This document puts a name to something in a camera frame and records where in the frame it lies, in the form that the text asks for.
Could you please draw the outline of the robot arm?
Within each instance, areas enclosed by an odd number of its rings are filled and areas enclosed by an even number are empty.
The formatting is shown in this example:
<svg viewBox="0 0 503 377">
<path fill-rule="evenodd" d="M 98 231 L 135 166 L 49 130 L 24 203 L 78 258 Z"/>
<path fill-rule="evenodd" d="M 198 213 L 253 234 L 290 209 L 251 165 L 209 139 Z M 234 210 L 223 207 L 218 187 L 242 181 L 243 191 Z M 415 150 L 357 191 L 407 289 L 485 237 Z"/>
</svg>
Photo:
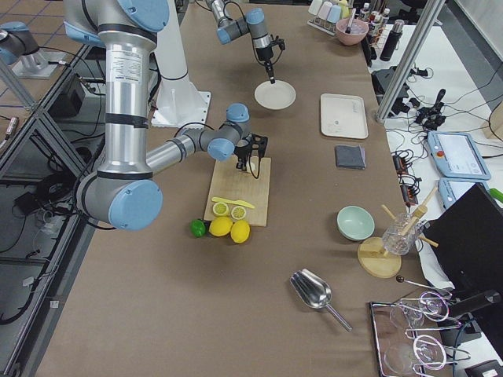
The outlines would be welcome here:
<svg viewBox="0 0 503 377">
<path fill-rule="evenodd" d="M 274 47 L 280 49 L 280 57 L 285 50 L 285 41 L 279 36 L 273 37 L 268 32 L 263 9 L 254 8 L 242 13 L 240 18 L 233 19 L 226 7 L 234 2 L 214 0 L 205 3 L 215 18 L 218 40 L 225 45 L 241 36 L 250 35 L 255 59 L 265 68 L 270 83 L 275 84 L 274 64 L 278 58 L 274 60 Z"/>
<path fill-rule="evenodd" d="M 157 172 L 198 151 L 224 161 L 254 134 L 248 108 L 231 104 L 217 130 L 187 129 L 149 151 L 150 55 L 166 56 L 186 74 L 178 17 L 172 1 L 66 1 L 69 38 L 106 50 L 105 158 L 76 193 L 86 215 L 129 231 L 149 226 L 163 194 Z"/>
</svg>

